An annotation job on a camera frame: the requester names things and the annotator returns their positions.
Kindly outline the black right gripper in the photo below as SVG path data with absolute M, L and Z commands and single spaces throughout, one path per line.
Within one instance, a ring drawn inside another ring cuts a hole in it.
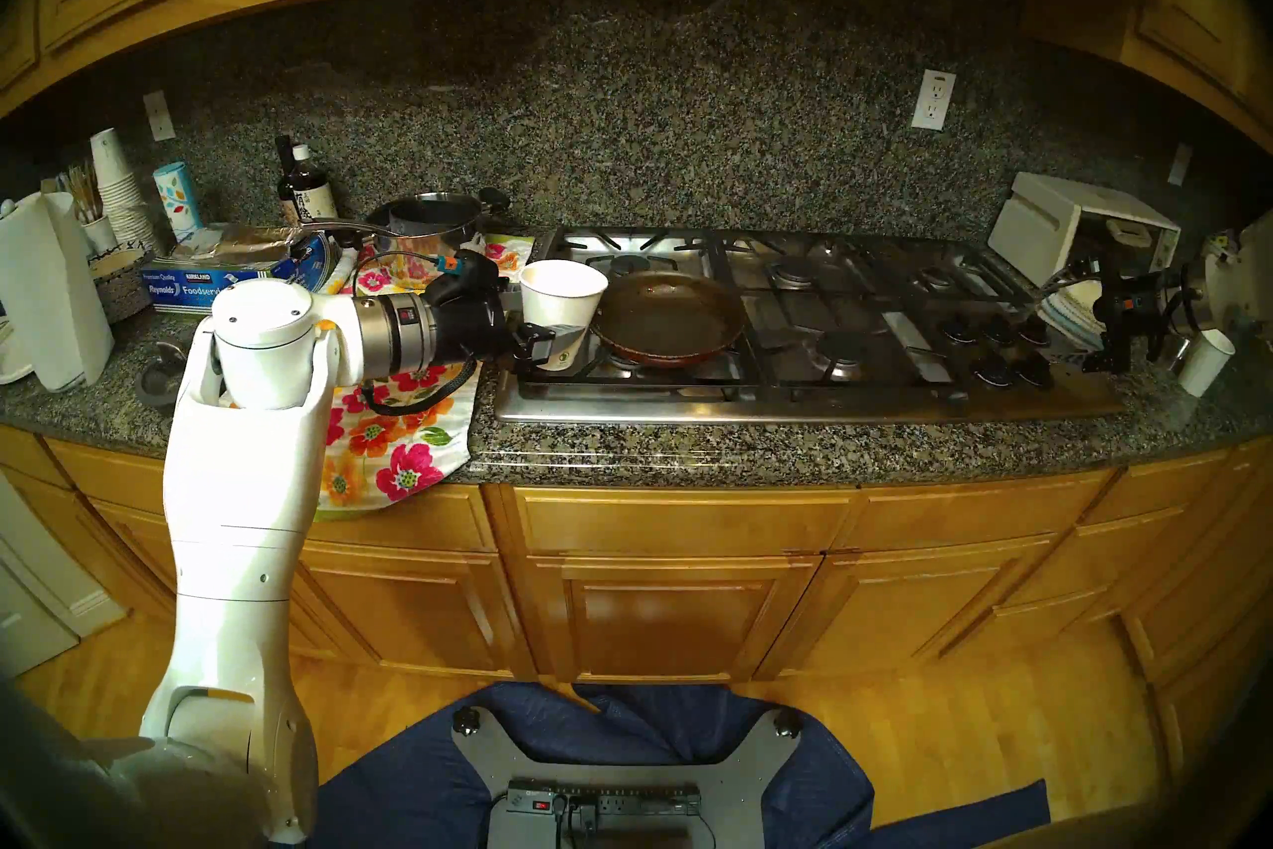
M 1060 291 L 1080 283 L 1100 283 L 1094 314 L 1104 327 L 1101 349 L 1085 356 L 1082 372 L 1129 372 L 1137 337 L 1147 340 L 1147 360 L 1158 360 L 1170 333 L 1200 333 L 1194 311 L 1200 290 L 1192 285 L 1189 266 L 1130 277 L 1101 270 L 1099 256 L 1080 256 L 1039 286 L 1039 291 Z

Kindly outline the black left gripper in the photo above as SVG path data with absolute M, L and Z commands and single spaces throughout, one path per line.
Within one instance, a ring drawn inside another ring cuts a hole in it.
M 495 261 L 475 251 L 429 260 L 438 271 L 428 285 L 429 367 L 493 359 L 519 373 L 550 370 L 563 359 L 570 363 L 573 346 L 588 333 L 587 326 L 518 326 L 516 333 L 502 302 L 508 279 Z

